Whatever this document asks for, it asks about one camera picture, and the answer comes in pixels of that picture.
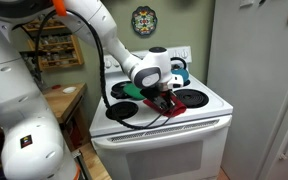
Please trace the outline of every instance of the stovetop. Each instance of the stovetop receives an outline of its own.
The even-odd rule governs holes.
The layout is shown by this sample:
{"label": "stovetop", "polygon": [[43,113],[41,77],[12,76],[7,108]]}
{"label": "stovetop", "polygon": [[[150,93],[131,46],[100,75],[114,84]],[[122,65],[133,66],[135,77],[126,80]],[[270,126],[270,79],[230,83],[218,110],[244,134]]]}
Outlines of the stovetop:
{"label": "stovetop", "polygon": [[[157,113],[156,111],[148,107],[146,104],[144,104],[142,100],[115,99],[110,95],[111,88],[113,85],[122,81],[129,81],[129,79],[125,75],[122,75],[121,73],[110,73],[107,74],[107,79],[108,81],[106,82],[106,93],[110,105],[114,105],[118,102],[133,102],[138,106],[137,113],[134,116],[125,119],[124,120],[125,122],[136,126],[145,126],[149,124],[151,121],[153,121],[159,115],[159,113]],[[173,91],[183,89],[198,90],[207,95],[208,102],[206,103],[206,105],[202,107],[187,108],[184,113],[171,118],[166,123],[165,126],[175,123],[182,123],[194,120],[201,120],[210,117],[228,115],[232,113],[233,107],[230,104],[228,104],[225,100],[223,100],[221,97],[216,95],[203,83],[198,81],[192,75],[189,76],[189,80],[190,80],[189,85],[181,88],[174,88]],[[90,127],[90,133],[92,137],[113,133],[134,131],[132,129],[122,126],[117,121],[111,120],[108,117],[106,117],[106,110],[107,108],[104,105],[103,99],[101,99],[97,107],[92,125]],[[153,125],[154,126],[160,125],[166,119],[167,117],[161,116]]]}

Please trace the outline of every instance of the control panel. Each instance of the control panel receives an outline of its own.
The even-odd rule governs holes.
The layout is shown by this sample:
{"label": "control panel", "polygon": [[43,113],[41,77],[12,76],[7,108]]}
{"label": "control panel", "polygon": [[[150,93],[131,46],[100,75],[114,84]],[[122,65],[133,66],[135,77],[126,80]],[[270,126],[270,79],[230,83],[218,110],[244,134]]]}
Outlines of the control panel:
{"label": "control panel", "polygon": [[[187,64],[192,62],[192,55],[191,55],[191,47],[190,46],[169,47],[166,49],[170,55],[170,58],[172,58],[172,57],[182,58]],[[135,56],[143,59],[145,57],[145,55],[148,53],[148,50],[132,51],[131,53],[134,54]],[[104,61],[105,61],[105,73],[122,71],[120,64],[111,55],[105,55]]]}

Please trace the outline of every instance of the oven handle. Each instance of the oven handle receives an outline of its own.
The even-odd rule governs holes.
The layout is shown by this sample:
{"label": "oven handle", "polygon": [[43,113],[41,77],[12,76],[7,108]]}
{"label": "oven handle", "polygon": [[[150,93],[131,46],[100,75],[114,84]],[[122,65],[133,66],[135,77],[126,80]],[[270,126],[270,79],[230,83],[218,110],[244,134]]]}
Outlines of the oven handle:
{"label": "oven handle", "polygon": [[185,140],[196,140],[199,137],[196,137],[197,135],[201,135],[200,137],[203,137],[203,135],[209,133],[209,132],[215,132],[216,130],[222,129],[224,127],[228,127],[231,123],[232,116],[225,116],[221,117],[219,119],[219,122],[214,126],[208,126],[205,128],[200,129],[194,129],[194,130],[188,130],[185,132],[180,133],[174,133],[167,136],[158,136],[158,137],[148,137],[147,139],[140,139],[140,140],[130,140],[130,141],[124,141],[124,142],[111,142],[109,141],[109,137],[102,137],[98,139],[93,140],[94,148],[97,149],[123,149],[123,148],[138,148],[139,146],[150,146],[152,144],[158,144],[159,146],[164,146],[163,143],[171,143],[171,144],[177,144],[183,142],[183,138],[186,138]]}

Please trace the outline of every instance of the decorative plate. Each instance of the decorative plate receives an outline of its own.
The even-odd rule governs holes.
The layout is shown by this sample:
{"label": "decorative plate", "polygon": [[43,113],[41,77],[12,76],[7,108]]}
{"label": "decorative plate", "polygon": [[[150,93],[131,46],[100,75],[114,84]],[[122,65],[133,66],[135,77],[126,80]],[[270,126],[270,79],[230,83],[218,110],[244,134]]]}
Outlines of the decorative plate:
{"label": "decorative plate", "polygon": [[140,6],[132,14],[132,25],[139,35],[150,35],[157,24],[157,17],[154,10],[148,6]]}

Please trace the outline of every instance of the green wall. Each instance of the green wall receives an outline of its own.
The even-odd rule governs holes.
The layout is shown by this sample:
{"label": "green wall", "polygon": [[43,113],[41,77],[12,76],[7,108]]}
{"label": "green wall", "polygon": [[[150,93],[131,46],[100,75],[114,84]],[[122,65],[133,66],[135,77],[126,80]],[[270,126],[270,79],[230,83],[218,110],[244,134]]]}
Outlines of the green wall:
{"label": "green wall", "polygon": [[[190,73],[206,83],[209,47],[213,22],[214,0],[103,0],[118,27],[118,36],[130,50],[145,50],[153,46],[191,46],[193,63]],[[157,29],[146,38],[131,27],[131,15],[139,6],[149,6],[158,18]],[[100,99],[99,62],[96,49],[80,41],[85,64],[43,72],[48,86],[54,84],[87,83],[84,106],[89,124]]]}

